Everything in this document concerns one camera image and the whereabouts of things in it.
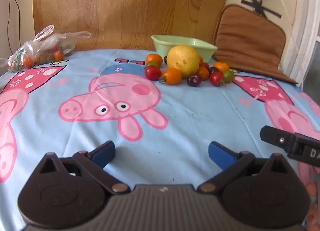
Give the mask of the black tape cross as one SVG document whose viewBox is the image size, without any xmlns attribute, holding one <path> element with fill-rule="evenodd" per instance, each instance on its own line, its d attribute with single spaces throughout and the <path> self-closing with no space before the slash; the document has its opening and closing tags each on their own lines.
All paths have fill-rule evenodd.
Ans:
<svg viewBox="0 0 320 231">
<path fill-rule="evenodd" d="M 246 5 L 246 6 L 252 7 L 253 11 L 255 13 L 259 14 L 260 16 L 262 16 L 262 17 L 264 17 L 266 19 L 267 19 L 266 12 L 274 15 L 275 17 L 277 17 L 279 19 L 282 17 L 281 14 L 279 14 L 279 13 L 277 13 L 277 12 L 267 8 L 267 7 L 264 7 L 262 0 L 250 0 L 250 1 L 241 0 L 241 3 Z"/>
</svg>

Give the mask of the green tomato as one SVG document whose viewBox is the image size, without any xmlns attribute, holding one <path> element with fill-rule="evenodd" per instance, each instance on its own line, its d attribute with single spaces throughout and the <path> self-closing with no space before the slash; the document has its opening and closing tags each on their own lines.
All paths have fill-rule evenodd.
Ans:
<svg viewBox="0 0 320 231">
<path fill-rule="evenodd" d="M 231 70 L 225 70 L 222 74 L 225 83 L 231 83 L 233 81 L 234 73 Z"/>
<path fill-rule="evenodd" d="M 159 63 L 157 63 L 156 61 L 149 61 L 145 64 L 145 67 L 149 67 L 149 66 L 155 66 L 157 68 L 160 68 Z"/>
</svg>

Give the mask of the orange tomato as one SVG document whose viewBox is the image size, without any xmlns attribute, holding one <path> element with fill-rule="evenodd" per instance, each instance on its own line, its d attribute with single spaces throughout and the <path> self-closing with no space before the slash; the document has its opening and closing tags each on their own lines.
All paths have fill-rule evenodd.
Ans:
<svg viewBox="0 0 320 231">
<path fill-rule="evenodd" d="M 181 80 L 182 72 L 176 68 L 169 68 L 165 70 L 159 78 L 160 83 L 167 85 L 177 85 Z"/>
<path fill-rule="evenodd" d="M 196 71 L 196 75 L 198 75 L 201 80 L 207 80 L 210 76 L 210 73 L 206 67 L 199 66 L 198 70 Z"/>
</svg>

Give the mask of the light green rectangular bowl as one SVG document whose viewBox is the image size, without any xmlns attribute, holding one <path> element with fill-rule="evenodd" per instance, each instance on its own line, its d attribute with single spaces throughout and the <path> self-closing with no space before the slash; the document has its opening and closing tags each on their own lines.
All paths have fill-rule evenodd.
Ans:
<svg viewBox="0 0 320 231">
<path fill-rule="evenodd" d="M 156 52 L 162 58 L 167 56 L 169 51 L 174 46 L 187 45 L 193 47 L 196 50 L 196 52 L 203 58 L 203 61 L 208 63 L 210 58 L 218 50 L 218 48 L 215 45 L 212 45 L 206 41 L 196 38 L 175 35 L 152 35 L 151 39 L 153 40 Z"/>
</svg>

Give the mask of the Peppa Pig blue tablecloth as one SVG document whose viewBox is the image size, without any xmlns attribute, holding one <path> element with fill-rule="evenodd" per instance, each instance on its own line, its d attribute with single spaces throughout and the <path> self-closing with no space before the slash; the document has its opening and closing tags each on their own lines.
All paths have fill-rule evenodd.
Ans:
<svg viewBox="0 0 320 231">
<path fill-rule="evenodd" d="M 199 185 L 220 172 L 216 141 L 269 157 L 263 126 L 319 138 L 319 105 L 295 85 L 238 72 L 226 86 L 171 86 L 144 76 L 145 51 L 75 52 L 1 77 L 1 230 L 20 230 L 18 195 L 47 152 L 70 157 L 106 141 L 106 171 L 137 184 Z"/>
</svg>

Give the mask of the orange tomato front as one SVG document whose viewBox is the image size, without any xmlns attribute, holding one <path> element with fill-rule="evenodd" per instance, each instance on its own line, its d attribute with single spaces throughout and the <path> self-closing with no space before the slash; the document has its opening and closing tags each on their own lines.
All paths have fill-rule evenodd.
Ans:
<svg viewBox="0 0 320 231">
<path fill-rule="evenodd" d="M 176 68 L 169 68 L 165 70 L 159 78 L 160 83 L 167 85 L 177 85 L 181 80 L 182 72 Z"/>
</svg>

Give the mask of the small pink-red tomato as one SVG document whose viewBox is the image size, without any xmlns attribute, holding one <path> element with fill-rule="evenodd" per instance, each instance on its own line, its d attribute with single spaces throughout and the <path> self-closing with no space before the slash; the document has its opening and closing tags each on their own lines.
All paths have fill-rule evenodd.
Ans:
<svg viewBox="0 0 320 231">
<path fill-rule="evenodd" d="M 209 65 L 207 63 L 201 63 L 200 66 L 206 68 L 209 71 Z"/>
</svg>

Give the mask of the clear plastic bag of fruit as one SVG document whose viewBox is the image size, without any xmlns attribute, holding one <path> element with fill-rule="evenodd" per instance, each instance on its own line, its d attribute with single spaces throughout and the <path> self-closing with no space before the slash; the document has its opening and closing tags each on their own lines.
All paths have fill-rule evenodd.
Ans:
<svg viewBox="0 0 320 231">
<path fill-rule="evenodd" d="M 79 39 L 89 39 L 88 31 L 54 33 L 53 24 L 41 30 L 33 40 L 26 41 L 9 58 L 1 58 L 1 67 L 10 72 L 28 70 L 36 65 L 62 61 L 76 46 Z"/>
</svg>

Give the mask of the wooden headboard panel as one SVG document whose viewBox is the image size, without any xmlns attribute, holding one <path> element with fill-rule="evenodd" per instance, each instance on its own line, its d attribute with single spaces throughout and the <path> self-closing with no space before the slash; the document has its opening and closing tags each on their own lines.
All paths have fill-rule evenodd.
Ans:
<svg viewBox="0 0 320 231">
<path fill-rule="evenodd" d="M 33 0 L 35 32 L 88 31 L 76 50 L 153 50 L 154 34 L 212 42 L 226 0 Z"/>
</svg>

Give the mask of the brown seat cushion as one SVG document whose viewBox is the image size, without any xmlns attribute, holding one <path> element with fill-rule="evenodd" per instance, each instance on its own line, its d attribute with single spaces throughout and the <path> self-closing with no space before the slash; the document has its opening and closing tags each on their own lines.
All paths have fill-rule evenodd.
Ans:
<svg viewBox="0 0 320 231">
<path fill-rule="evenodd" d="M 296 84 L 279 68 L 285 43 L 281 27 L 254 11 L 228 5 L 221 11 L 216 26 L 214 59 L 240 71 Z"/>
</svg>

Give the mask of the white window frame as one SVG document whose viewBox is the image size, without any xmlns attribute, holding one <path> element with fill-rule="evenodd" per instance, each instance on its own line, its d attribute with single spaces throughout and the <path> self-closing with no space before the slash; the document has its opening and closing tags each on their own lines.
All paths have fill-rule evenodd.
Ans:
<svg viewBox="0 0 320 231">
<path fill-rule="evenodd" d="M 284 58 L 282 71 L 300 87 L 312 61 L 319 28 L 319 0 L 297 0 L 295 19 Z"/>
</svg>

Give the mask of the dark purple plum front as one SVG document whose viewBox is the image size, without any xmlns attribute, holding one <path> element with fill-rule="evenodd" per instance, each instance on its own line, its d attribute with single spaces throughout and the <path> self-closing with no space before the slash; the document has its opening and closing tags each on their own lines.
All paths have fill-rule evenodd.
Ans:
<svg viewBox="0 0 320 231">
<path fill-rule="evenodd" d="M 191 87 L 198 87 L 202 82 L 202 79 L 199 75 L 192 74 L 187 78 L 187 84 Z"/>
</svg>

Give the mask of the large yellow citrus fruit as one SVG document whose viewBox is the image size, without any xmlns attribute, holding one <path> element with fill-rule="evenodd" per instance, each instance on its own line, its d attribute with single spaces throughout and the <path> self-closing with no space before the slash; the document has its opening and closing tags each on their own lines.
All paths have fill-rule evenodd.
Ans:
<svg viewBox="0 0 320 231">
<path fill-rule="evenodd" d="M 167 66 L 180 70 L 182 77 L 187 78 L 199 69 L 199 55 L 191 46 L 177 45 L 168 52 Z"/>
</svg>

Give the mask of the red tomato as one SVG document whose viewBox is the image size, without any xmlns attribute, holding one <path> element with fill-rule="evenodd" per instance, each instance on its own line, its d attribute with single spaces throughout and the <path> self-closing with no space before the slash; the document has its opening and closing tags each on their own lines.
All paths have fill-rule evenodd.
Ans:
<svg viewBox="0 0 320 231">
<path fill-rule="evenodd" d="M 148 80 L 159 80 L 159 78 L 162 75 L 162 72 L 159 67 L 150 65 L 145 68 L 144 74 Z"/>
<path fill-rule="evenodd" d="M 219 87 L 224 84 L 224 76 L 223 76 L 222 72 L 215 71 L 210 74 L 209 81 L 213 86 Z"/>
</svg>

